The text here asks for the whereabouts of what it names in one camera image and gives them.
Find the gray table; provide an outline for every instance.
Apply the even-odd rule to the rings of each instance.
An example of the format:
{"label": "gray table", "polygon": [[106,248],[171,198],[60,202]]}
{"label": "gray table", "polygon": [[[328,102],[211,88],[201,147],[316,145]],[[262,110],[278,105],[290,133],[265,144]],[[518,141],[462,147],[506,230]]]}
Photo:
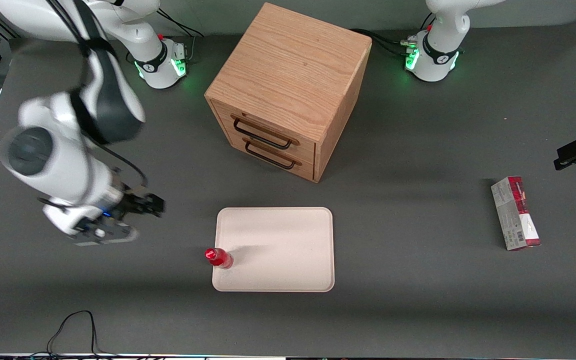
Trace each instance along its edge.
{"label": "gray table", "polygon": [[[130,217],[138,241],[64,241],[0,165],[0,352],[40,351],[89,309],[111,352],[576,358],[576,166],[553,169],[576,139],[576,23],[474,29],[439,83],[375,46],[320,184],[228,145],[203,93],[237,40],[197,41],[189,77],[163,91],[121,62],[148,122],[113,148],[167,200],[163,218]],[[24,100],[75,85],[81,64],[69,44],[18,45],[0,139]],[[509,175],[524,177],[540,248],[504,248],[489,186]],[[328,207],[334,289],[214,290],[202,251],[224,207]],[[87,319],[61,336],[55,350],[87,351]]]}

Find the wooden box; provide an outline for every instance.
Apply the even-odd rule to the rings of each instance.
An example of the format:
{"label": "wooden box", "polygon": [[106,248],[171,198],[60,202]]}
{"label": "wooden box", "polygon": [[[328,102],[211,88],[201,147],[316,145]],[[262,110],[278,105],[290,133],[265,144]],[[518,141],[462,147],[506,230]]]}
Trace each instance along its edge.
{"label": "wooden box", "polygon": [[317,183],[357,102],[371,44],[265,3],[205,98],[233,148]]}

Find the cardboard box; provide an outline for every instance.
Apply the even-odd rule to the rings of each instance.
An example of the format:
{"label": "cardboard box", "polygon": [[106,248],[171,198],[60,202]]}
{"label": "cardboard box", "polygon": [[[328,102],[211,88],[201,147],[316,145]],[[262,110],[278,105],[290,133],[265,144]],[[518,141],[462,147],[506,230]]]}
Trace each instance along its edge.
{"label": "cardboard box", "polygon": [[541,245],[537,229],[526,207],[521,176],[509,176],[490,187],[503,231],[505,248],[516,251]]}

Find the plastic bottle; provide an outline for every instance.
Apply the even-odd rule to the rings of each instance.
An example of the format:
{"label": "plastic bottle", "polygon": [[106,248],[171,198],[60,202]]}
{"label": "plastic bottle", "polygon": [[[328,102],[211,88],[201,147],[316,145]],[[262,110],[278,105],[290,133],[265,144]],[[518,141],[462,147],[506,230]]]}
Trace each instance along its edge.
{"label": "plastic bottle", "polygon": [[233,256],[222,248],[209,248],[203,254],[214,267],[228,269],[233,266]]}

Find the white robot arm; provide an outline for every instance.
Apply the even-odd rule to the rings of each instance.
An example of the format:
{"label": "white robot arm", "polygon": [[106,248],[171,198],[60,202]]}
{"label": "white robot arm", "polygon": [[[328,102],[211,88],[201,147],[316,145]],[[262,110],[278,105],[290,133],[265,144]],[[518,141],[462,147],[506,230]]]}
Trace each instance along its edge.
{"label": "white robot arm", "polygon": [[459,46],[471,29],[469,10],[489,7],[505,0],[425,0],[436,18],[432,29],[409,36],[405,69],[425,82],[438,82],[455,68]]}
{"label": "white robot arm", "polygon": [[[142,18],[160,7],[160,0],[84,0],[107,34],[117,38],[135,59],[139,75],[154,89],[166,89],[186,75],[182,43],[160,39]],[[0,0],[0,12],[34,37],[75,41],[45,0]]]}
{"label": "white robot arm", "polygon": [[152,194],[135,196],[119,180],[117,171],[92,157],[89,143],[112,152],[103,145],[137,136],[144,124],[144,110],[126,83],[98,19],[83,0],[30,2],[45,14],[52,10],[60,21],[57,13],[66,15],[68,25],[53,23],[52,36],[76,40],[92,81],[24,102],[19,126],[2,144],[1,161],[19,180],[50,196],[43,200],[44,214],[75,244],[134,240],[137,232],[121,222],[124,215],[160,216],[164,202]]}

